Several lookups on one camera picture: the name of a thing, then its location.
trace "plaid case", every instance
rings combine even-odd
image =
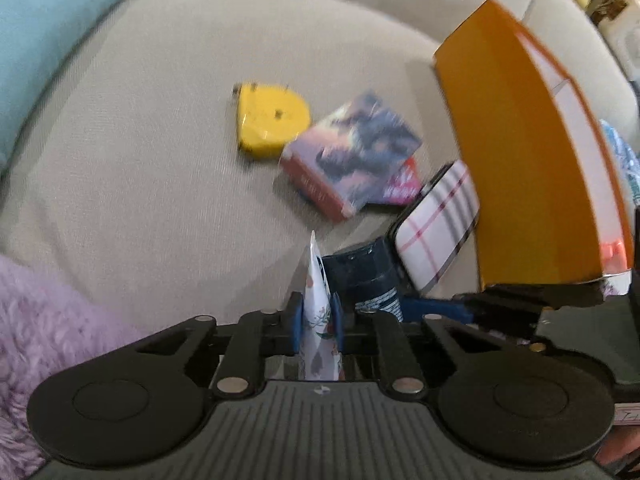
[[[418,203],[398,226],[394,244],[416,290],[427,292],[442,277],[476,225],[479,203],[469,169],[457,160],[422,188]]]

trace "book cover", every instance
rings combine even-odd
[[[421,143],[402,117],[370,92],[290,142],[280,165],[337,222],[379,196]]]

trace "light blue pillow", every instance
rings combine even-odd
[[[0,0],[0,171],[51,77],[119,1]]]

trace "red book spine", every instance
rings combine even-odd
[[[282,169],[289,175],[290,180],[300,188],[305,195],[312,200],[318,209],[332,222],[342,222],[348,217],[342,213],[344,204],[340,197],[327,184],[308,170],[297,155],[282,157],[280,159]]]

